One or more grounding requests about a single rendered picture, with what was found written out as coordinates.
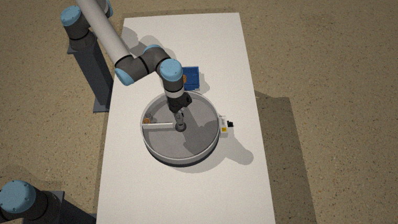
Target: white table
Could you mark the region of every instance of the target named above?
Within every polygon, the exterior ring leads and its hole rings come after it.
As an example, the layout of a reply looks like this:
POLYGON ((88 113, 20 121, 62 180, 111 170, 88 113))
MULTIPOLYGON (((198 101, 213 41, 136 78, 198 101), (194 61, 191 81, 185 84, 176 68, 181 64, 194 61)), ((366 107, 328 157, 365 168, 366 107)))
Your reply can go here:
POLYGON ((256 99, 238 13, 126 18, 122 38, 158 44, 183 67, 198 66, 201 89, 234 123, 203 162, 185 168, 155 160, 140 132, 148 103, 164 93, 150 74, 115 79, 97 224, 275 223, 256 99))

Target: brown floor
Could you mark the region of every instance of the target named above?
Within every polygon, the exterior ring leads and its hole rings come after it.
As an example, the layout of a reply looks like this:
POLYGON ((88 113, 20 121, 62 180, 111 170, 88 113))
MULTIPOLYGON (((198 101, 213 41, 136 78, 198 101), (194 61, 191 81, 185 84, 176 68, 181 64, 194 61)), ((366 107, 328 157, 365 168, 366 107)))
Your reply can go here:
MULTIPOLYGON (((111 4, 119 34, 126 17, 240 13, 277 223, 398 223, 397 1, 111 4)), ((96 213, 107 114, 67 54, 60 14, 76 3, 1 5, 0 187, 96 213)))

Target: blue box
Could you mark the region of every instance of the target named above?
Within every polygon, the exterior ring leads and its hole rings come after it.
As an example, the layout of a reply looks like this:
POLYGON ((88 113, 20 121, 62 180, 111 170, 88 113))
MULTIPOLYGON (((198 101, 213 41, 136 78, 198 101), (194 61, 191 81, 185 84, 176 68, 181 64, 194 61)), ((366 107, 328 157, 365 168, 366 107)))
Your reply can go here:
POLYGON ((184 89, 187 91, 199 88, 199 67, 183 67, 182 74, 186 76, 184 89))

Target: round gray tray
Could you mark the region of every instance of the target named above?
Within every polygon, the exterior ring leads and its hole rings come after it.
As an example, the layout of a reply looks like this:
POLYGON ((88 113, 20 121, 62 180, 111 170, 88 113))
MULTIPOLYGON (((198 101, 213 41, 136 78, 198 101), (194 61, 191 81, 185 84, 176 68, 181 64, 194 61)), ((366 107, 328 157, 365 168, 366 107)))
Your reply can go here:
POLYGON ((187 91, 192 103, 182 109, 186 130, 175 129, 174 114, 169 110, 165 94, 152 100, 141 116, 141 133, 148 151, 169 166, 191 166, 207 158, 220 136, 218 114, 210 101, 199 93, 187 91), (152 121, 143 124, 146 113, 152 121))

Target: speckled floor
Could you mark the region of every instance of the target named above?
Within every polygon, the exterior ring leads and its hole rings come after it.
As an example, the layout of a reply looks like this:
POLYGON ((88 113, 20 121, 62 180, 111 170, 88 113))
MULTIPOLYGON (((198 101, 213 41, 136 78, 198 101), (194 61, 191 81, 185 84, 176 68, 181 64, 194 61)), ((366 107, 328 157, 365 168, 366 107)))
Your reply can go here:
MULTIPOLYGON (((96 213, 107 114, 67 54, 59 17, 76 3, 1 4, 0 186, 96 213)), ((398 223, 396 1, 111 4, 119 34, 127 17, 240 13, 277 223, 398 223)))

